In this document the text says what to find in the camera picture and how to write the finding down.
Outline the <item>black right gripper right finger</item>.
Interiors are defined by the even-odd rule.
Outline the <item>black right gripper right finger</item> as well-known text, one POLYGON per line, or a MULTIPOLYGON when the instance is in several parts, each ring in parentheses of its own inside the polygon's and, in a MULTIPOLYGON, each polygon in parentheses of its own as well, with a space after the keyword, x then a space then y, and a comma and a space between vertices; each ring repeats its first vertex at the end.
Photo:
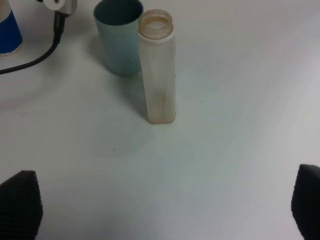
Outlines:
POLYGON ((299 166, 291 199, 291 212, 305 240, 320 238, 320 168, 299 166))

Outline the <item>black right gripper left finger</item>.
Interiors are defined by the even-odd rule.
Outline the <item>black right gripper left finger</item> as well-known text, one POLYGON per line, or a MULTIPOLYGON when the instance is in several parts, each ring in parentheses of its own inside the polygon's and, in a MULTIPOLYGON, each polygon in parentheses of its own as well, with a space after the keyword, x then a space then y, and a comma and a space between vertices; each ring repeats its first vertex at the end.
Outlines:
POLYGON ((22 170, 0 184, 0 238, 34 240, 43 217, 36 172, 22 170))

